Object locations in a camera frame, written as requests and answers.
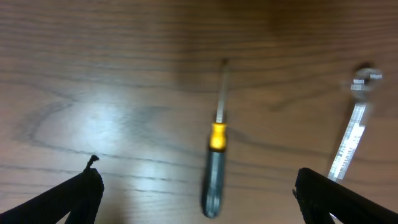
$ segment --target black screwdriver handle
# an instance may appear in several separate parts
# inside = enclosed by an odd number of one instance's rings
[[[216,218],[220,214],[224,187],[225,151],[208,151],[201,206],[203,214],[208,218]]]

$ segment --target screwdriver handle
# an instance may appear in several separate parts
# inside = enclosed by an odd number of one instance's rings
[[[225,131],[226,124],[213,123],[201,195],[203,214],[208,218],[216,218],[221,210],[226,157]]]

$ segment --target wooden table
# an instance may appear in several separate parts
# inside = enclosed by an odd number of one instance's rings
[[[384,81],[343,185],[398,210],[398,3],[2,0],[0,212],[80,173],[97,223],[303,223],[297,171],[327,174],[353,69]],[[221,58],[231,60],[223,211],[200,210]]]

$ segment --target silver wrench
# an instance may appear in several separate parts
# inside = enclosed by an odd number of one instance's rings
[[[337,182],[344,178],[366,127],[371,107],[368,100],[369,92],[381,78],[381,71],[373,68],[362,68],[356,72],[351,84],[355,106],[335,160],[331,165],[328,175],[330,180]]]

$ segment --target metal tool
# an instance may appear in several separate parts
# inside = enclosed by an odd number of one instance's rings
[[[344,178],[366,127],[371,107],[368,101],[369,92],[381,78],[381,71],[373,68],[362,68],[356,72],[351,84],[355,106],[335,160],[331,165],[328,175],[330,180],[337,182]]]
[[[203,214],[208,218],[216,218],[220,214],[223,196],[225,150],[227,143],[225,106],[229,79],[229,65],[226,59],[223,60],[221,72],[222,80],[216,121],[212,124],[201,196]]]

